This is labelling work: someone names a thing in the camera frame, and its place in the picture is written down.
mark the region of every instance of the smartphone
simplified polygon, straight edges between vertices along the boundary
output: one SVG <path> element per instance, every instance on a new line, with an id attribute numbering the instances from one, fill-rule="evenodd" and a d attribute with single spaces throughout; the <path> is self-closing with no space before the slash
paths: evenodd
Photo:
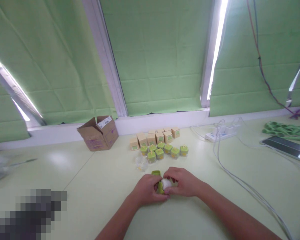
<path id="1" fill-rule="evenodd" d="M 273 147 L 278 152 L 281 152 L 300 161 L 300 144 L 298 143 L 294 143 L 277 136 L 262 140 L 260 143 L 266 146 Z"/>

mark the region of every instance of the small green container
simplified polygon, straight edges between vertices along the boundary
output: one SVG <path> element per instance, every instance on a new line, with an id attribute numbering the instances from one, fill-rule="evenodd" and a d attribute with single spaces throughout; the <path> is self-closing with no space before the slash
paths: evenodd
<path id="1" fill-rule="evenodd" d="M 154 170 L 154 171 L 152 171 L 151 174 L 152 174 L 152 175 L 156 175 L 156 176 L 161 176 L 161 173 L 160 173 L 159 170 Z"/>
<path id="2" fill-rule="evenodd" d="M 173 148 L 173 146 L 171 146 L 170 144 L 166 144 L 166 145 L 164 146 L 164 152 L 165 152 L 166 154 L 170 154 L 172 148 Z"/>
<path id="3" fill-rule="evenodd" d="M 180 147 L 180 155 L 182 157 L 187 157 L 188 156 L 188 152 L 189 152 L 189 149 L 186 145 L 183 145 Z"/>
<path id="4" fill-rule="evenodd" d="M 162 160 L 164 158 L 164 151 L 161 148 L 159 148 L 156 150 L 156 155 L 158 160 Z"/>
<path id="5" fill-rule="evenodd" d="M 151 146 L 149 146 L 149 152 L 150 151 L 155 151 L 155 150 L 157 150 L 157 146 L 156 145 L 151 145 Z"/>
<path id="6" fill-rule="evenodd" d="M 157 155 L 155 152 L 151 151 L 148 152 L 148 162 L 149 163 L 155 163 L 157 161 Z"/>
<path id="7" fill-rule="evenodd" d="M 142 156 L 147 156 L 148 153 L 148 146 L 142 146 L 140 148 L 140 152 L 142 153 Z"/>
<path id="8" fill-rule="evenodd" d="M 171 150 L 171 157 L 174 159 L 178 159 L 178 157 L 180 156 L 180 149 L 179 148 L 173 148 Z"/>
<path id="9" fill-rule="evenodd" d="M 162 150 L 164 149 L 164 146 L 165 146 L 165 144 L 164 144 L 164 142 L 160 142 L 160 143 L 158 143 L 158 148 L 161 148 Z"/>

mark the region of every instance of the white round object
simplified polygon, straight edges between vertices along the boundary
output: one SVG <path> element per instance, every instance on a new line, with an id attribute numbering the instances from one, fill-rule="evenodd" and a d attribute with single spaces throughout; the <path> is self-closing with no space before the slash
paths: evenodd
<path id="1" fill-rule="evenodd" d="M 172 186 L 172 183 L 170 182 L 170 180 L 165 179 L 165 178 L 161 180 L 161 183 L 162 183 L 162 189 L 163 190 L 165 190 L 167 187 Z"/>

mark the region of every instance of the table surface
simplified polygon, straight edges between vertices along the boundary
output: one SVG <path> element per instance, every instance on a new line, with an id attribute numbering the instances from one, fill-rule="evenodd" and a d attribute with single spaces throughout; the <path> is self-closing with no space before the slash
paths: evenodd
<path id="1" fill-rule="evenodd" d="M 268 136 L 259 133 L 264 123 L 277 121 L 300 125 L 299 120 L 275 117 L 247 121 L 241 139 L 259 145 Z M 203 135 L 211 126 L 197 128 Z M 83 141 L 1 151 L 11 163 L 32 158 L 0 180 L 0 216 L 14 210 L 18 196 L 29 189 L 49 188 L 68 192 L 67 210 L 52 222 L 47 238 L 94 239 L 120 207 L 137 181 L 146 173 L 170 166 L 183 167 L 207 182 L 230 201 L 255 217 L 282 239 L 286 236 L 277 221 L 246 190 L 220 167 L 213 143 L 202 141 L 190 129 L 181 129 L 173 146 L 189 146 L 188 157 L 177 160 L 165 155 L 143 173 L 137 170 L 129 150 L 130 136 L 120 136 L 110 150 L 90 152 Z M 221 141 L 220 160 L 224 166 L 261 193 L 300 239 L 300 170 L 268 148 L 250 148 L 237 137 Z M 212 211 L 197 198 L 172 196 L 164 204 L 142 207 L 135 215 L 125 239 L 231 239 Z"/>

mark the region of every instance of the clear plastic cup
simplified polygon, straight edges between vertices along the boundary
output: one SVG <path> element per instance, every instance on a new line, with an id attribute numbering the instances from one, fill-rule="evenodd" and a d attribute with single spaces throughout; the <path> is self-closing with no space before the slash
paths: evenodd
<path id="1" fill-rule="evenodd" d="M 137 169 L 139 169 L 141 172 L 145 172 L 148 169 L 148 160 L 142 156 L 136 157 L 136 164 Z"/>

